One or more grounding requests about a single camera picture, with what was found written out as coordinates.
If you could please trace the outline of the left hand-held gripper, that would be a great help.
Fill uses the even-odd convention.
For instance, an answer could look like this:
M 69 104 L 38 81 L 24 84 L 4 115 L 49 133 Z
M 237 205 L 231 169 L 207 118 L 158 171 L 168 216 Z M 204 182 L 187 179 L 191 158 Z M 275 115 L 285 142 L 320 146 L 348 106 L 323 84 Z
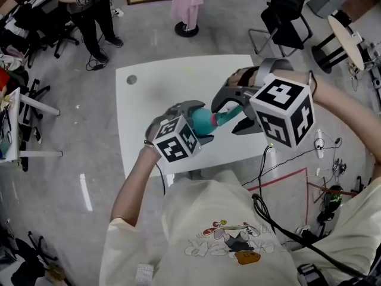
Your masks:
M 210 143 L 214 135 L 197 136 L 191 115 L 204 108 L 202 101 L 177 103 L 156 117 L 145 132 L 146 143 L 154 147 L 169 163 L 195 157 L 201 145 Z

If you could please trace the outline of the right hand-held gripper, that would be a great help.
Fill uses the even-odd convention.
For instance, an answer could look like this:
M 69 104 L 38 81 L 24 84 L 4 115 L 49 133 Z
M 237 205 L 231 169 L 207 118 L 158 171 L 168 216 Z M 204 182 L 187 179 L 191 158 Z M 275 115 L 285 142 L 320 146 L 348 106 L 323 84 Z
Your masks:
M 315 75 L 309 71 L 296 77 L 291 63 L 282 58 L 266 58 L 257 67 L 254 86 L 223 86 L 212 100 L 211 112 L 235 102 L 246 117 L 233 128 L 233 134 L 263 132 L 270 146 L 295 151 L 316 123 Z

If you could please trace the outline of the person's right hand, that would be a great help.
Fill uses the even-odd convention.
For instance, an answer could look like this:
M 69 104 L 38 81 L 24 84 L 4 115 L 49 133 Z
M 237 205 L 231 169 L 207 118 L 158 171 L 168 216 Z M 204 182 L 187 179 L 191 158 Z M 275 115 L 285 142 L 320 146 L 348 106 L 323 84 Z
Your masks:
M 259 67 L 248 67 L 235 71 L 227 80 L 229 86 L 248 86 L 255 85 Z

